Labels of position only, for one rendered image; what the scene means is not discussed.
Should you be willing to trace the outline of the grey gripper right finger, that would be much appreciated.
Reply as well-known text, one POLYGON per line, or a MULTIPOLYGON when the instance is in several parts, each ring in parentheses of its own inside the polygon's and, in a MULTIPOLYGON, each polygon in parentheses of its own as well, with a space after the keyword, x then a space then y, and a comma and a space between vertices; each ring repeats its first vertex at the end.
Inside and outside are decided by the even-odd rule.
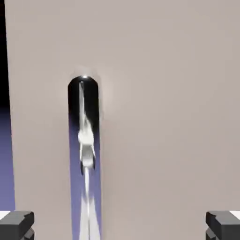
POLYGON ((207 211, 205 240, 240 240, 240 210, 207 211))

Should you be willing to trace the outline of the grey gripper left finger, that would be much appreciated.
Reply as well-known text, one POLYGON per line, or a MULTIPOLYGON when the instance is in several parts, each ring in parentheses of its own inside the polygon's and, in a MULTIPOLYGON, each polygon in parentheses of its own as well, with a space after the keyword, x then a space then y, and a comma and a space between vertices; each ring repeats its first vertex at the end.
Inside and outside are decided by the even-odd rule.
POLYGON ((32 211, 0 211, 0 240, 35 240, 32 211))

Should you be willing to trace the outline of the beige cabinet door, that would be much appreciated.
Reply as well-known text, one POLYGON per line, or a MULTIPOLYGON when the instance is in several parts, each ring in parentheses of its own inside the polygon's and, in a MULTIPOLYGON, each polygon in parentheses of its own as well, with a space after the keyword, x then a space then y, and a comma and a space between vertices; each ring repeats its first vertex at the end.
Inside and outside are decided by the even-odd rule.
POLYGON ((204 240, 240 210, 240 0, 6 0, 17 209, 71 240, 68 83, 100 79, 103 240, 204 240))

